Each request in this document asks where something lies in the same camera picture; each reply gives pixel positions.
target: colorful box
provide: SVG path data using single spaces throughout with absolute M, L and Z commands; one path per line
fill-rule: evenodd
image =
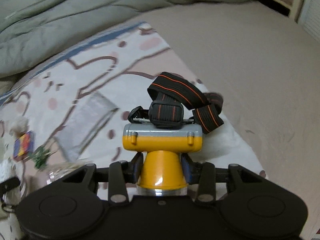
M 14 143 L 13 158 L 16 161 L 21 161 L 29 154 L 33 153 L 34 147 L 34 133 L 32 131 L 27 132 L 17 139 Z

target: screw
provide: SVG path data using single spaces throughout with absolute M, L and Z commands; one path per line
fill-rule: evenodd
M 127 200 L 127 197 L 122 194 L 115 194 L 111 196 L 110 200 L 114 203 L 121 203 Z
M 198 200 L 201 202 L 210 202 L 214 200 L 214 197 L 210 194 L 201 194 L 198 196 Z
M 166 204 L 166 201 L 164 201 L 164 200 L 158 201 L 158 205 L 160 205 L 160 206 L 164 206 L 165 204 Z

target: black strap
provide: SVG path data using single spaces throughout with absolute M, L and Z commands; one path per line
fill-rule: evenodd
M 187 80 L 168 72 L 162 72 L 149 86 L 148 93 L 153 102 L 148 111 L 150 121 L 156 126 L 174 127 L 183 122 L 183 106 L 193 109 L 194 122 L 201 125 L 207 134 L 223 125 L 219 117 L 223 98 L 218 93 L 202 93 Z M 146 110 L 137 107 L 128 120 L 145 118 Z

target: bed sheet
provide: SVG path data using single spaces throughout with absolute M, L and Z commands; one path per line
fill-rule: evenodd
M 102 32 L 70 48 L 47 61 L 24 84 L 2 97 L 0 129 L 6 145 L 5 157 L 10 157 L 13 151 L 12 122 L 17 116 L 24 116 L 35 133 L 35 147 L 44 144 L 54 152 L 49 164 L 74 161 L 78 155 L 79 159 L 94 162 L 98 167 L 131 160 L 134 152 L 122 147 L 123 128 L 133 108 L 149 107 L 147 88 L 162 71 L 182 76 L 201 91 L 207 91 L 203 82 L 147 23 Z M 185 118 L 191 114 L 185 109 Z M 251 147 L 223 113 L 220 117 L 224 125 L 204 136 L 202 150 L 191 154 L 193 160 L 209 161 L 221 168 L 239 163 L 265 177 Z M 70 140 L 65 140 L 67 135 L 71 136 Z M 24 167 L 24 177 L 30 178 L 37 172 L 32 160 L 17 165 Z M 32 182 L 29 190 L 39 186 L 38 179 L 26 181 Z M 128 191 L 133 195 L 135 188 Z M 218 185 L 217 197 L 225 192 L 225 185 Z M 100 185 L 98 196 L 106 199 L 106 184 Z M 0 232 L 6 240 L 17 230 L 9 220 L 0 222 Z

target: beige bed sheet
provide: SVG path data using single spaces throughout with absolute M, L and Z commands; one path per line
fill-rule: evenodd
M 258 2 L 175 6 L 129 22 L 137 21 L 223 94 L 225 114 L 269 178 L 306 202 L 301 236 L 311 239 L 320 228 L 320 44 Z

